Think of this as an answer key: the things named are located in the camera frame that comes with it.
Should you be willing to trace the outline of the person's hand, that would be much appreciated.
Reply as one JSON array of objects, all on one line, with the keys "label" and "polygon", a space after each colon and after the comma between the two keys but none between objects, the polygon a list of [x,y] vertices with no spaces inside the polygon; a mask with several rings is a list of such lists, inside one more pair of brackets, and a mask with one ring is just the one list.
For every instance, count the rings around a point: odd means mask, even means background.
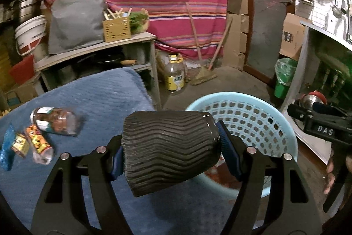
[{"label": "person's hand", "polygon": [[[345,163],[346,163],[346,167],[347,169],[352,172],[352,168],[351,168],[351,164],[352,164],[352,158],[351,155],[348,155],[345,158]],[[335,182],[335,176],[332,173],[334,171],[334,154],[331,153],[330,155],[330,159],[328,161],[328,165],[326,168],[326,172],[327,172],[327,176],[326,176],[326,184],[324,187],[324,194],[328,194]]]}]

